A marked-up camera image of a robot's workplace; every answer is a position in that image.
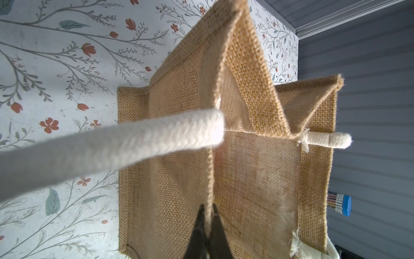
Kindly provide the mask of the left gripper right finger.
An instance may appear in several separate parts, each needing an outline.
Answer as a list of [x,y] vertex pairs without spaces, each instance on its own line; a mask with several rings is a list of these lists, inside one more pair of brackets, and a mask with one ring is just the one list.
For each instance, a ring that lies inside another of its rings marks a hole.
[[207,240],[207,251],[210,259],[233,259],[220,214],[217,206],[213,204],[211,232]]

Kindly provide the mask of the brown jute tote bag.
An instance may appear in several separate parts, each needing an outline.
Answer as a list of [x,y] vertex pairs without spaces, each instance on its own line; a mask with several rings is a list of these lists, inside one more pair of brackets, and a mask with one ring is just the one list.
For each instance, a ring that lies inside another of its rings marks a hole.
[[1,258],[336,259],[340,74],[299,81],[251,1],[1,2]]

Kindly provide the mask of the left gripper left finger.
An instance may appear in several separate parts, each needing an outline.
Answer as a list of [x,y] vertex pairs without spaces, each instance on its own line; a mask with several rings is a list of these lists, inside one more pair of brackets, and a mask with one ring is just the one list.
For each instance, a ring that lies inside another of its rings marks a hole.
[[200,205],[189,244],[183,259],[206,259],[206,234],[204,226],[204,205]]

